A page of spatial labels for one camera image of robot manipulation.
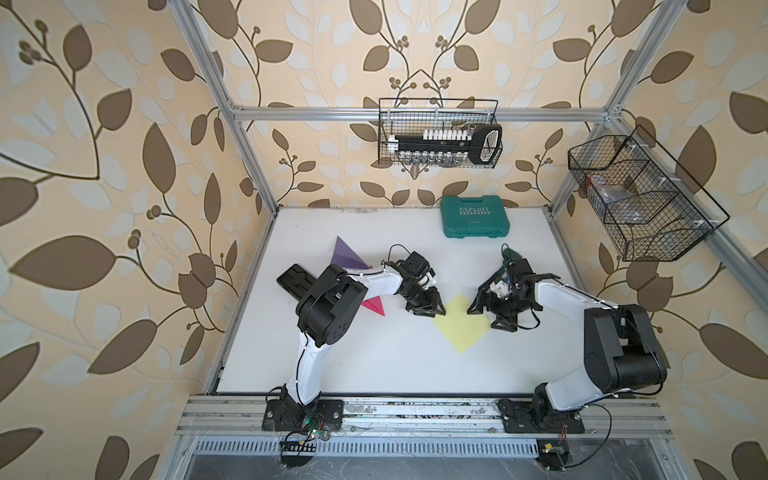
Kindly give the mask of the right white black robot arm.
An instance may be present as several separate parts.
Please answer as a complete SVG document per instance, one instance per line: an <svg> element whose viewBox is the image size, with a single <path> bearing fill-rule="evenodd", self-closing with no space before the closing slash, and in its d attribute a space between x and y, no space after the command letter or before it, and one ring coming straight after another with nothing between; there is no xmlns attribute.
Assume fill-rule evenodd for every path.
<svg viewBox="0 0 768 480"><path fill-rule="evenodd" d="M584 407L619 393L646 387L662 389L668 363L650 316L637 304L616 304L572 287L552 273L534 272L527 259L502 248L501 267L481 286L467 310L489 312L491 327L509 333L523 330L518 316L550 309L582 328L582 362L558 380L536 387L530 414L546 417L575 414Z"/></svg>

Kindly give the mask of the pink square paper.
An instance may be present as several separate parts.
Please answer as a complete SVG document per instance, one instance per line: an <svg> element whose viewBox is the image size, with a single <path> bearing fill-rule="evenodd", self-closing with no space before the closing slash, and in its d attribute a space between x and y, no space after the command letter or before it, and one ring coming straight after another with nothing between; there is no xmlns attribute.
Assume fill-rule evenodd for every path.
<svg viewBox="0 0 768 480"><path fill-rule="evenodd" d="M380 296L364 300L362 306L382 317L385 316L385 310Z"/></svg>

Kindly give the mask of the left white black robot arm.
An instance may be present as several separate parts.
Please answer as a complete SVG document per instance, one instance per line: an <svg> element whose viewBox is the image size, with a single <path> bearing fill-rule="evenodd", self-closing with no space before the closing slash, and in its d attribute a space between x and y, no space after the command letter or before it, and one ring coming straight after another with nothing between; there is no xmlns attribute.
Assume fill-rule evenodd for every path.
<svg viewBox="0 0 768 480"><path fill-rule="evenodd" d="M405 310L413 315L433 318L446 313L435 272L417 252L369 269L331 264L319 277L294 264L277 278L277 283L297 300L300 350L281 396L299 408L312 404L320 395L330 347L347 333L365 301L400 296L405 300Z"/></svg>

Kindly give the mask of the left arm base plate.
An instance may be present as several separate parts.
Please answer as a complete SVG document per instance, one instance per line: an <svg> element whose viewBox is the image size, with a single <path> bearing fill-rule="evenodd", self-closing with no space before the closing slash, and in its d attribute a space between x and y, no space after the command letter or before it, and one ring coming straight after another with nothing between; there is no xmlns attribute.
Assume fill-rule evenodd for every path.
<svg viewBox="0 0 768 480"><path fill-rule="evenodd" d="M269 432L335 432L341 429L343 418L342 400L320 398L308 406L301 407L291 398L271 399L267 402L261 428Z"/></svg>

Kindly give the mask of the yellow square paper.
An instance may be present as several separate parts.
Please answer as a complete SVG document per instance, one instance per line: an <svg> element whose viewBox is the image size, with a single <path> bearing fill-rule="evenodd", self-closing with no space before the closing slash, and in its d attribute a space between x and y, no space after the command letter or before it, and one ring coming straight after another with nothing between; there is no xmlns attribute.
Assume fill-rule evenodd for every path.
<svg viewBox="0 0 768 480"><path fill-rule="evenodd" d="M470 300L464 294L451 299L445 306L445 315L436 315L433 323L458 353L464 353L481 340L490 330L490 321L484 314L469 314Z"/></svg>

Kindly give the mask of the purple square paper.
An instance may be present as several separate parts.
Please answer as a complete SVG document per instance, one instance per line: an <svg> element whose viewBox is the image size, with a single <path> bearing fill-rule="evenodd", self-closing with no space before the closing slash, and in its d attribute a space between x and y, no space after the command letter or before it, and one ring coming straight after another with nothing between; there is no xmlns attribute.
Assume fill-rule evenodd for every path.
<svg viewBox="0 0 768 480"><path fill-rule="evenodd" d="M336 238L334 251L331 257L331 264L336 264L345 270L367 270L371 268L371 266L357 255L340 237Z"/></svg>

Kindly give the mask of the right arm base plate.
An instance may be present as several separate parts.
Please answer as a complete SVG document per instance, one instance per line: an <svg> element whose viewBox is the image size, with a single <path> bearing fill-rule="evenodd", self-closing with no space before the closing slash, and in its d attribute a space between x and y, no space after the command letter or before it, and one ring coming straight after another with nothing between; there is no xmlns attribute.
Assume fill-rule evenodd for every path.
<svg viewBox="0 0 768 480"><path fill-rule="evenodd" d="M497 408L507 434L583 434L585 427L578 410L555 410L546 399L500 399Z"/></svg>

